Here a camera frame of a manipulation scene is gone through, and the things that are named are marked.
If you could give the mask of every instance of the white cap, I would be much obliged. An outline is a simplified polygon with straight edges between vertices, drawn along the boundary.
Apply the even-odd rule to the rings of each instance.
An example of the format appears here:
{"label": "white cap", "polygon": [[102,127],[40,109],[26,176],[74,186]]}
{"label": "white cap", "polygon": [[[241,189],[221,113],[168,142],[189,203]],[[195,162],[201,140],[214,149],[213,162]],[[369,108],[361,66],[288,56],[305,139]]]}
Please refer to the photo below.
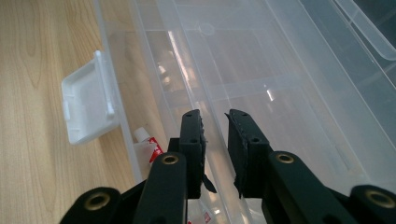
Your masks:
{"label": "white cap", "polygon": [[146,139],[149,138],[149,134],[145,128],[140,127],[134,131],[134,136],[137,139],[137,142],[144,142]]}

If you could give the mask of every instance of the clear plastic box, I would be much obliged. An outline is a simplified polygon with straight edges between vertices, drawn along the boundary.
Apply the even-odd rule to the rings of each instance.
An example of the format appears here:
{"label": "clear plastic box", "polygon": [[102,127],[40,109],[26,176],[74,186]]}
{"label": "clear plastic box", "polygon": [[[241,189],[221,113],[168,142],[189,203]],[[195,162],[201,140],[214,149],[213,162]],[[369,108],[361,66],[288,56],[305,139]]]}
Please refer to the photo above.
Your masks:
{"label": "clear plastic box", "polygon": [[[261,200],[240,200],[233,186],[230,108],[248,112],[274,150],[301,157],[327,187],[396,192],[395,86],[334,1],[95,0],[95,9],[119,86],[141,50],[167,138],[179,136],[185,112],[201,110],[205,171],[219,193],[203,188],[197,206],[211,222],[263,223]],[[139,182],[134,117],[121,102],[119,111]]]}

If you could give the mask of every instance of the wooden table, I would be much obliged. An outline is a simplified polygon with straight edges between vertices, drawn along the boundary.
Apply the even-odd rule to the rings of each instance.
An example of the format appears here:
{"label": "wooden table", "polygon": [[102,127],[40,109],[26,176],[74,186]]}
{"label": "wooden table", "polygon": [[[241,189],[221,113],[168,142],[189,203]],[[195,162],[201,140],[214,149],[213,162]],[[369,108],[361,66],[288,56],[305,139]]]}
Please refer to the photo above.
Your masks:
{"label": "wooden table", "polygon": [[[1,1],[0,223],[58,223],[81,193],[134,184],[120,128],[82,146],[67,139],[61,82],[96,49],[91,0]],[[137,67],[132,83],[149,85]],[[130,106],[131,128],[145,126],[166,144],[151,89],[132,97],[148,108]]]}

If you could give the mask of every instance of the screw hole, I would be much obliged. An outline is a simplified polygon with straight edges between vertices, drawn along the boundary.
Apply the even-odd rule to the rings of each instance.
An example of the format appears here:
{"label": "screw hole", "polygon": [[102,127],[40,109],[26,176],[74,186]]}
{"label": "screw hole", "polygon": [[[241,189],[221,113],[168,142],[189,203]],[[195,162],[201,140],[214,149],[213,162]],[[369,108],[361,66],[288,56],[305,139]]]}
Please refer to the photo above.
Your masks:
{"label": "screw hole", "polygon": [[172,165],[178,162],[177,156],[165,156],[163,158],[163,164]]}
{"label": "screw hole", "polygon": [[340,219],[338,219],[337,217],[333,216],[333,215],[327,215],[326,217],[324,217],[323,222],[326,224],[341,224],[342,222],[340,221]]}
{"label": "screw hole", "polygon": [[366,190],[366,197],[374,204],[384,207],[384,208],[394,208],[396,207],[396,202],[390,198],[388,195],[377,191],[368,189]]}
{"label": "screw hole", "polygon": [[294,162],[294,158],[287,154],[277,154],[276,159],[283,163],[293,163]]}
{"label": "screw hole", "polygon": [[108,202],[110,202],[110,195],[104,192],[97,192],[85,201],[84,206],[89,211],[95,211],[105,207]]}

